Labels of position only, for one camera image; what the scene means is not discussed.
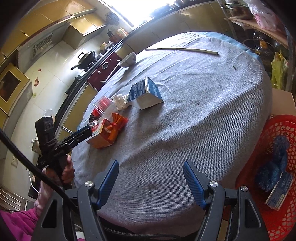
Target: bright window light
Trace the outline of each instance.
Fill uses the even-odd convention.
[[[153,10],[170,3],[169,0],[104,0],[104,2],[114,7],[134,27],[150,20],[149,14]]]

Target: metal screw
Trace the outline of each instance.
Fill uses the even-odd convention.
[[[217,183],[217,182],[215,182],[215,181],[213,181],[213,182],[210,182],[210,186],[211,186],[211,187],[213,187],[213,188],[215,188],[215,187],[217,187],[217,186],[218,186],[218,183]]]
[[[247,192],[247,191],[248,191],[248,188],[247,188],[246,186],[241,186],[241,190],[242,190],[243,192]]]
[[[93,185],[92,181],[87,181],[84,184],[86,187],[91,187]]]

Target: white stick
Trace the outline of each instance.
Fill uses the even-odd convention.
[[[207,49],[191,49],[191,48],[155,48],[155,49],[145,49],[145,50],[184,50],[193,52],[202,52],[218,55],[217,51],[207,50]]]

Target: gray tablecloth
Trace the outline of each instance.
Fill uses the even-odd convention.
[[[119,175],[99,215],[135,233],[185,236],[198,230],[204,212],[194,203],[183,163],[191,160],[210,180],[233,188],[270,114],[271,84],[258,60],[217,38],[183,33],[153,47],[203,48],[219,55],[143,51],[134,66],[120,69],[92,103],[103,95],[127,94],[146,76],[164,103],[124,110],[129,122],[113,146],[75,147],[75,183],[92,180],[116,159]]]

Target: red basket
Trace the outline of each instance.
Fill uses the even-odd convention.
[[[295,180],[280,210],[276,211],[264,203],[269,192],[258,188],[254,178],[258,168],[266,162],[266,156],[272,153],[273,140],[278,135],[286,135],[290,141],[287,172],[296,178],[296,116],[279,115],[266,122],[250,159],[236,179],[237,188],[242,185],[248,187],[265,222],[269,238],[274,241],[283,240],[296,222]]]

